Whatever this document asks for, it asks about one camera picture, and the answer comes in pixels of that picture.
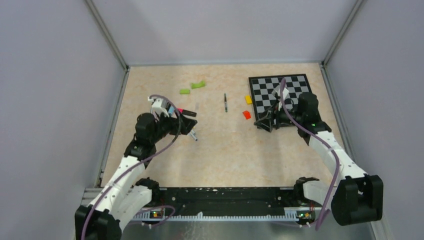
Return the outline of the green thin pen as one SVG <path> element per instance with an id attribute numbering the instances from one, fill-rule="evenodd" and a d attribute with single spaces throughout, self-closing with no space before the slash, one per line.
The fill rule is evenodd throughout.
<path id="1" fill-rule="evenodd" d="M 227 100 L 227 94 L 226 94 L 226 93 L 224 93 L 223 97 L 224 97 L 224 110 L 225 110 L 225 112 L 227 113 L 227 112 L 228 112 L 228 100 Z"/>

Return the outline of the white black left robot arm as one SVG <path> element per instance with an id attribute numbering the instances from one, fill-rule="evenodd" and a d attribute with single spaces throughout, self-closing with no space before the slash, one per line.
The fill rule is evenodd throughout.
<path id="1" fill-rule="evenodd" d="M 74 214 L 77 240 L 119 240 L 123 230 L 145 206 L 154 207 L 160 202 L 160 193 L 152 187 L 133 183 L 146 169 L 149 161 L 163 153 L 156 143 L 167 135 L 176 141 L 179 135 L 188 135 L 196 119 L 181 113 L 176 117 L 162 113 L 155 117 L 143 113 L 137 117 L 135 133 L 125 149 L 109 182 L 88 205 L 80 205 Z"/>

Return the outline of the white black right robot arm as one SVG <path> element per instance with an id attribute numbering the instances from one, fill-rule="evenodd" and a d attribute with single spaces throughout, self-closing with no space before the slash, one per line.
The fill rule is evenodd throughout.
<path id="1" fill-rule="evenodd" d="M 305 180 L 293 192 L 294 202 L 299 206 L 307 206 L 311 201 L 321 204 L 323 213 L 317 219 L 318 224 L 327 213 L 332 213 L 340 226 L 381 220 L 383 180 L 364 171 L 339 145 L 330 126 L 321 119 L 317 96 L 310 92 L 301 93 L 298 104 L 292 109 L 286 107 L 287 89 L 282 93 L 274 90 L 272 96 L 275 102 L 254 124 L 268 132 L 276 123 L 296 126 L 298 135 L 333 174 L 330 184 L 314 178 Z"/>

